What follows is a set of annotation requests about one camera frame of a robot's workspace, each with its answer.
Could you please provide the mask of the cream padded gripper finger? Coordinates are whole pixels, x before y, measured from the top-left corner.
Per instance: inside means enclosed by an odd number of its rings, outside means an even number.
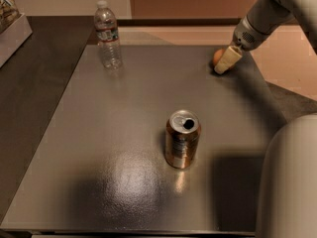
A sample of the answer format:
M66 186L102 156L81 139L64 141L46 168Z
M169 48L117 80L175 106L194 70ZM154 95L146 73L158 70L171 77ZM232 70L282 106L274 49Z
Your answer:
M231 69L243 56L242 50L237 46L229 46L220 49L213 56L214 70L218 74L223 74Z

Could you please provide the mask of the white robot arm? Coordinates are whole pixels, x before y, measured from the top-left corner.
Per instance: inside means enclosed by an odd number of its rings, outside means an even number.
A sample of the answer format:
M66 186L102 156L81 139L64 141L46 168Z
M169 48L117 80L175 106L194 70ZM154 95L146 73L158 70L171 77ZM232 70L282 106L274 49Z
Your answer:
M290 19L317 50L317 0L258 0L213 62L214 71L227 72ZM267 147L255 238L317 238L316 113L290 113Z

